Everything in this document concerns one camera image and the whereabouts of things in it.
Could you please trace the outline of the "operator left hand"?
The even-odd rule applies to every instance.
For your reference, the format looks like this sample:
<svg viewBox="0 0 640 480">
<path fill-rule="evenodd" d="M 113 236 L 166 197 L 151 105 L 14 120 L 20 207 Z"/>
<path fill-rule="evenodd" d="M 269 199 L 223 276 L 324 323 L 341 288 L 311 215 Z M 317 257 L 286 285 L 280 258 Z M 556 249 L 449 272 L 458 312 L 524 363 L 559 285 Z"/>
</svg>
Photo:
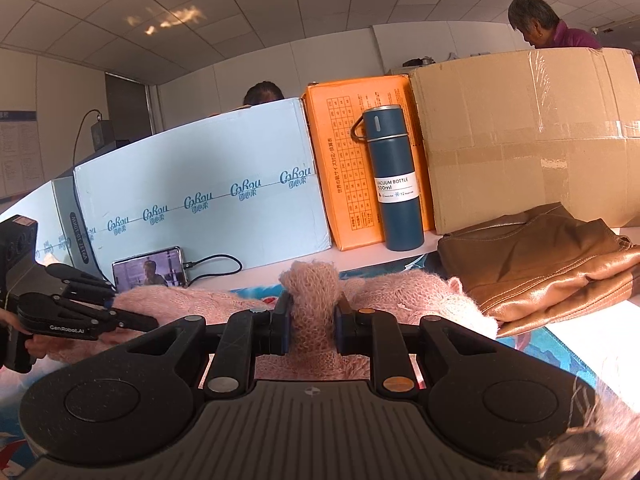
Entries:
<svg viewBox="0 0 640 480">
<path fill-rule="evenodd" d="M 36 359 L 49 358 L 53 361 L 74 364 L 99 353 L 90 341 L 33 335 L 21 326 L 15 314 L 7 310 L 1 310 L 1 325 L 5 328 L 12 327 L 27 335 L 25 348 Z"/>
</svg>

